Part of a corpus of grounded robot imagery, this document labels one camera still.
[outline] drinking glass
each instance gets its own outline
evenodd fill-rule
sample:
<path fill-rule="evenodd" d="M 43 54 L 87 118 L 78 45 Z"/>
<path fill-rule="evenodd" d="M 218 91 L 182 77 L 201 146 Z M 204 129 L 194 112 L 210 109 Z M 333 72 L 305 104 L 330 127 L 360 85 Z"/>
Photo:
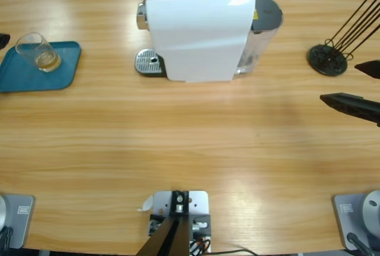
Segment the drinking glass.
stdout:
<path fill-rule="evenodd" d="M 17 41 L 15 48 L 18 54 L 44 72 L 56 70 L 62 62 L 56 50 L 38 32 L 25 34 Z"/>

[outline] white label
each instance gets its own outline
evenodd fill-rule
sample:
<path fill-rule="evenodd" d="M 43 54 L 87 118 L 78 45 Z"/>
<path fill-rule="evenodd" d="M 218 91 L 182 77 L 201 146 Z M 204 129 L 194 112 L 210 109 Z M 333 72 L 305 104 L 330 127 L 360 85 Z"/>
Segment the white label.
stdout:
<path fill-rule="evenodd" d="M 340 205 L 340 211 L 342 213 L 352 213 L 354 210 L 352 209 L 351 204 L 341 204 Z"/>
<path fill-rule="evenodd" d="M 17 214 L 29 214 L 30 207 L 19 206 Z"/>

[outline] wood grain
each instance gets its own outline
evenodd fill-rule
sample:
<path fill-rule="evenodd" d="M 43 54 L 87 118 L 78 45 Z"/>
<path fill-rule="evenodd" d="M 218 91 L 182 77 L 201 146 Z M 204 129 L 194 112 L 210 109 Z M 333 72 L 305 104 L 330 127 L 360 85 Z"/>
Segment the wood grain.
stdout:
<path fill-rule="evenodd" d="M 275 0 L 284 24 L 252 75 L 230 83 L 145 78 L 135 54 L 139 0 L 0 0 L 9 46 L 30 31 L 78 41 L 73 84 L 0 95 L 0 190 L 31 194 L 26 247 L 135 254 L 152 193 L 209 193 L 213 250 L 260 254 L 342 248 L 331 198 L 380 188 L 380 130 L 334 111 L 320 94 L 380 100 L 353 66 L 378 59 L 368 40 L 341 77 L 311 69 L 306 51 L 362 0 Z"/>

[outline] teal tray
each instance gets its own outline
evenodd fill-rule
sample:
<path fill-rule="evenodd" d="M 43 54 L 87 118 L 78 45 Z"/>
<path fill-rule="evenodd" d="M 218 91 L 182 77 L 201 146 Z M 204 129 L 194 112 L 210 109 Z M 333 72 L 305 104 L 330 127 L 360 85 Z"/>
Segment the teal tray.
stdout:
<path fill-rule="evenodd" d="M 5 54 L 0 65 L 0 92 L 60 90 L 71 85 L 81 56 L 81 48 L 75 41 L 51 42 L 62 58 L 58 69 L 46 73 L 38 70 L 15 47 Z"/>

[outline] white coffee machine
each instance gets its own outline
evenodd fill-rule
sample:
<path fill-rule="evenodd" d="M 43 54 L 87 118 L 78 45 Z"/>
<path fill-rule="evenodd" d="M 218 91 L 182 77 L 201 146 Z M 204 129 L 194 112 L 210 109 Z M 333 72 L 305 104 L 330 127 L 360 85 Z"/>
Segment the white coffee machine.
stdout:
<path fill-rule="evenodd" d="M 150 31 L 154 49 L 138 53 L 136 69 L 173 81 L 229 81 L 254 11 L 255 0 L 143 0 L 137 25 Z"/>

